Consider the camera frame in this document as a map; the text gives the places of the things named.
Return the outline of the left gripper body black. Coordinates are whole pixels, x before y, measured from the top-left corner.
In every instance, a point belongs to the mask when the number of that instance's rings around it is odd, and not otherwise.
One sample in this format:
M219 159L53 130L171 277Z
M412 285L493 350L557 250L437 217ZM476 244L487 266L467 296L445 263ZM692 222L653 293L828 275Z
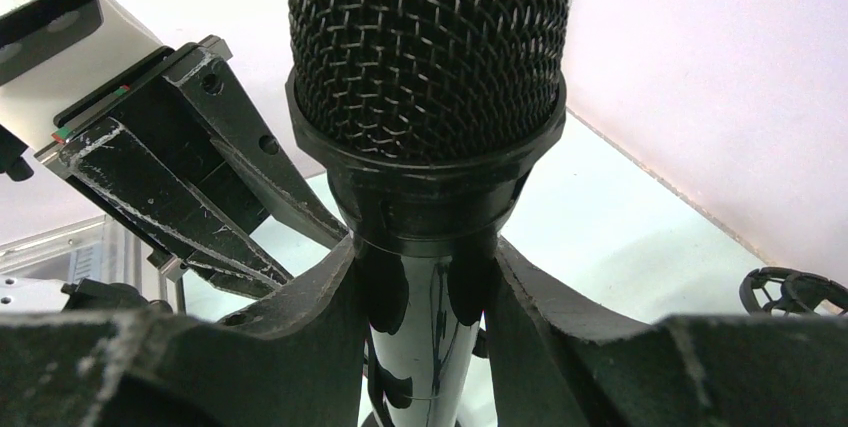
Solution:
M198 43L185 46L201 46L213 53L231 58L226 42L217 36L208 36ZM185 99L165 80L166 69L173 64L169 59L177 50L160 47L104 86L87 95L56 118L57 135L36 158L51 171L64 178L106 214L123 226L129 223L111 213L92 194L71 180L66 168L59 161L59 152L64 144L103 119L115 119L142 139L155 152L162 153L168 147L186 142L198 147L210 143L210 137L194 121L187 110Z

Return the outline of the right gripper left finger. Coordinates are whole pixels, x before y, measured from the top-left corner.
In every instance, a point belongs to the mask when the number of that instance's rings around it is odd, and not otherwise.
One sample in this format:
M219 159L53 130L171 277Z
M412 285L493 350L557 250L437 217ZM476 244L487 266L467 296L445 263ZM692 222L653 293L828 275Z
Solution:
M367 322L351 239L218 323L153 308L5 315L5 426L354 426Z

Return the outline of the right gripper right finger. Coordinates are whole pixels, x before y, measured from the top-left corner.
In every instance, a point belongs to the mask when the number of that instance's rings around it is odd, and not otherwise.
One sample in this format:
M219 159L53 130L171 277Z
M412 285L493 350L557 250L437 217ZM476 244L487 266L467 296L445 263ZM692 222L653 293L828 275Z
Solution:
M840 317L674 315L645 324L500 240L486 331L501 426L843 426Z

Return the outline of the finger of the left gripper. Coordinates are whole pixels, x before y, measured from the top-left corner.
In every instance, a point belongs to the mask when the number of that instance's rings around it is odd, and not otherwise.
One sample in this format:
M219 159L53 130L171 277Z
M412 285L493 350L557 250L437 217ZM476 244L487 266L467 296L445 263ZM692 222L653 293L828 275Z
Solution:
M115 119L68 140L69 177L164 256L214 287L261 298L293 278L251 233L268 210L209 143L157 153Z
M165 80L266 214L324 247L341 241L347 227L308 186L223 57L184 46L169 59Z

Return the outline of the black microphone orange end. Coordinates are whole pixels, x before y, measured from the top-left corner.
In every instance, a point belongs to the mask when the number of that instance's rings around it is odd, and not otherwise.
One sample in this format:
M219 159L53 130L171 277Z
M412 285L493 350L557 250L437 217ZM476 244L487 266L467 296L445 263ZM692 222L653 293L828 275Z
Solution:
M288 0L298 146L350 228L368 332L480 325L561 137L569 0Z

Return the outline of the round base clip mic stand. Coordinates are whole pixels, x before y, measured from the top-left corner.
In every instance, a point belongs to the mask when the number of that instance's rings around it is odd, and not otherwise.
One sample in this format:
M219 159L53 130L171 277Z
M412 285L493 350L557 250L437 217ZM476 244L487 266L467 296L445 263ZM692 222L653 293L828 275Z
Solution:
M478 323L406 329L372 328L366 348L366 393L371 411L363 426L467 426L462 398L472 359L489 357Z

